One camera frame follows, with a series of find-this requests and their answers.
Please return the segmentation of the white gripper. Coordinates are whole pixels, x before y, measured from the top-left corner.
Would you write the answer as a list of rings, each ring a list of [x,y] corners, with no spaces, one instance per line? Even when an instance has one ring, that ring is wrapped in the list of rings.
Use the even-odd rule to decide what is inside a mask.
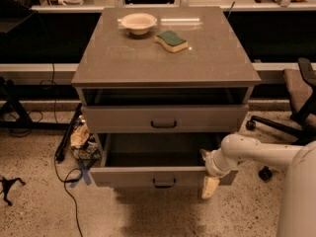
[[[232,170],[236,169],[238,162],[226,157],[221,149],[208,151],[201,149],[199,151],[207,173],[212,176],[205,176],[203,179],[203,188],[201,197],[209,199],[213,196],[215,190],[219,186],[219,179],[228,175]]]

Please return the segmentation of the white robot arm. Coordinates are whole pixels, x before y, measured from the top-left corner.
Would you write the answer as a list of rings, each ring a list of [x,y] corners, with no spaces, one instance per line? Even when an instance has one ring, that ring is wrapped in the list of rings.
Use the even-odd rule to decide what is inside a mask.
[[[201,197],[211,198],[219,180],[254,160],[287,168],[276,237],[316,237],[316,142],[304,146],[263,143],[229,134],[216,150],[202,150],[206,168]]]

